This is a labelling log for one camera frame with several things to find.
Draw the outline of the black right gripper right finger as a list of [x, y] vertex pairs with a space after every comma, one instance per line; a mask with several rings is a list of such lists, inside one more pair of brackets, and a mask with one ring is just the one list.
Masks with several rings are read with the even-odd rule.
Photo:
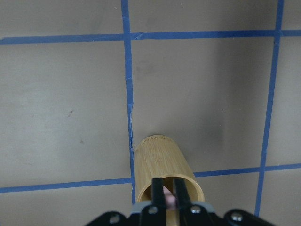
[[174, 179], [174, 194], [177, 203], [177, 222], [180, 226], [211, 226], [212, 221], [205, 207], [193, 204], [183, 179]]

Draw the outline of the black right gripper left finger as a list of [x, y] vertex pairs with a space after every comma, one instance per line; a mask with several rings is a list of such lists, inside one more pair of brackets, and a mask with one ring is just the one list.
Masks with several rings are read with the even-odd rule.
[[140, 226], [166, 225], [166, 200], [163, 191], [163, 179], [153, 178], [151, 182], [151, 202], [140, 214]]

